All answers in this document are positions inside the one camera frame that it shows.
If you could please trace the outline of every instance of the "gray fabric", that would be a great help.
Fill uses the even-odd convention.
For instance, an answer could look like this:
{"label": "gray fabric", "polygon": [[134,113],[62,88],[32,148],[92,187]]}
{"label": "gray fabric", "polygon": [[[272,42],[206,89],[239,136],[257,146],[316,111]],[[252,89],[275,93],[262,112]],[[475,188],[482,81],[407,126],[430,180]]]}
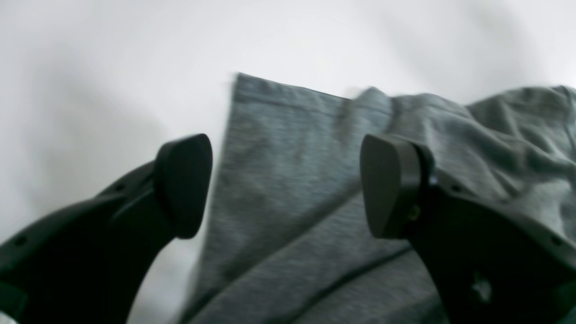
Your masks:
{"label": "gray fabric", "polygon": [[359,146],[430,147],[438,175],[576,238],[576,92],[526,88],[462,106],[349,100],[240,74],[198,288],[184,323],[446,323],[422,261],[365,221]]}

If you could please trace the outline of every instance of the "white wall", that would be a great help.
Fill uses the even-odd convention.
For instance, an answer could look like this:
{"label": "white wall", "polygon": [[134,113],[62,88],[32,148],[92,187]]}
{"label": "white wall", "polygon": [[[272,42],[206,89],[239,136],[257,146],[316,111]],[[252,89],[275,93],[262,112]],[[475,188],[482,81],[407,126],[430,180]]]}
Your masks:
{"label": "white wall", "polygon": [[[576,85],[567,0],[4,0],[0,239],[206,133],[222,146],[234,73],[353,97],[433,92],[467,103]],[[185,296],[198,240],[172,243],[132,323]]]}

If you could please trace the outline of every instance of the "black plastic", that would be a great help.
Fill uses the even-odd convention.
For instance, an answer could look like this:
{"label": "black plastic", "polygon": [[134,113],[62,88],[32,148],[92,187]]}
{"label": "black plastic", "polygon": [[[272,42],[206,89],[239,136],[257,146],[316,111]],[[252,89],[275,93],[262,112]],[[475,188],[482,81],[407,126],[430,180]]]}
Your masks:
{"label": "black plastic", "polygon": [[[166,155],[166,148],[177,153]],[[0,311],[20,324],[125,323],[158,252],[202,222],[208,138],[183,138],[162,150],[95,198],[42,218],[0,246]]]}
{"label": "black plastic", "polygon": [[[407,145],[414,146],[417,159],[398,153],[409,151]],[[576,305],[574,243],[506,206],[438,183],[433,155],[425,146],[367,135],[361,154],[372,233],[409,240],[430,272],[452,324],[553,324]],[[388,170],[407,180],[388,175]],[[389,207],[373,209],[379,204]],[[406,208],[395,207],[399,204],[418,206],[418,216],[410,218]]]}

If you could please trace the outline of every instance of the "gray cloth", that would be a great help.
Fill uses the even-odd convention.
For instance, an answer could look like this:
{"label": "gray cloth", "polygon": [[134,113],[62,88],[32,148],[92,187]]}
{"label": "gray cloth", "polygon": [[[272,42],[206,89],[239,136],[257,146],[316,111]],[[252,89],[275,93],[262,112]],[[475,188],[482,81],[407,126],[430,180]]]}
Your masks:
{"label": "gray cloth", "polygon": [[198,287],[182,322],[447,323],[408,242],[370,236],[364,135],[427,145],[442,180],[575,239],[575,99],[559,86],[471,106],[376,88],[349,100],[240,74]]}

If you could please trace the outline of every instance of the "white background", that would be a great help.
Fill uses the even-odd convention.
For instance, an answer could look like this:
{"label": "white background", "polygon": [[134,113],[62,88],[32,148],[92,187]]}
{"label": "white background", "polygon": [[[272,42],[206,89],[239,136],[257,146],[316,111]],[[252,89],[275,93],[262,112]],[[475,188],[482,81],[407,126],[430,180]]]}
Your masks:
{"label": "white background", "polygon": [[[354,97],[432,92],[461,103],[576,85],[568,0],[4,0],[0,239],[210,136],[218,165],[238,71]],[[131,323],[166,323],[200,240],[154,263]]]}

